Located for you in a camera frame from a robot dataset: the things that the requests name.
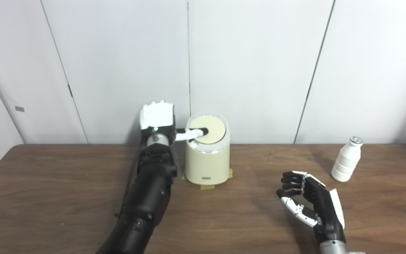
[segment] round lid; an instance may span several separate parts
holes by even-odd
[[[195,140],[203,144],[214,144],[219,142],[224,136],[227,128],[225,124],[214,116],[200,116],[190,123],[191,129],[207,128],[208,134],[198,137]]]

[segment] white plastic bottle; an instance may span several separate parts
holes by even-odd
[[[335,165],[332,169],[332,177],[339,182],[347,182],[361,158],[361,146],[363,140],[360,137],[351,137],[349,142],[341,148]]]

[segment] bottle cap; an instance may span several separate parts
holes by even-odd
[[[363,145],[363,139],[360,137],[355,137],[352,136],[349,140],[349,142],[351,143],[351,145],[353,146],[362,146]]]

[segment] robotic arm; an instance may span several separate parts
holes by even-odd
[[[321,254],[347,254],[344,214],[337,190],[327,191],[317,178],[301,171],[283,173],[282,183],[282,189],[277,190],[278,197],[295,217],[313,228]],[[314,210],[291,198],[295,195],[302,195],[313,204]]]
[[[176,129],[173,104],[160,101],[144,105],[140,112],[141,143],[137,178],[122,202],[117,223],[97,254],[142,254],[154,228],[159,225],[171,196],[177,166],[169,145],[206,135],[208,129]]]

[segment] wooden table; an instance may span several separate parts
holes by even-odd
[[[406,253],[406,145],[364,145],[347,183],[329,171],[342,145],[232,145],[234,177],[215,189],[182,180],[148,254],[316,254],[311,228],[275,195],[283,172],[337,188],[348,250]],[[134,148],[21,145],[0,161],[0,254],[93,254],[116,222]]]

